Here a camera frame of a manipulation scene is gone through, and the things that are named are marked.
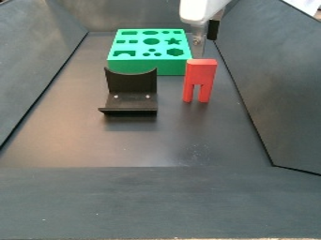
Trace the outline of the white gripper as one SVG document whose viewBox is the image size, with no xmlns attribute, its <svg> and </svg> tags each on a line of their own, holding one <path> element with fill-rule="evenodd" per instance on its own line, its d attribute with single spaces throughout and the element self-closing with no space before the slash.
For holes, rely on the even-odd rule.
<svg viewBox="0 0 321 240">
<path fill-rule="evenodd" d="M 194 58 L 204 57 L 206 38 L 217 40 L 221 19 L 230 1 L 181 0 L 180 18 L 184 23 L 190 25 Z"/>
</svg>

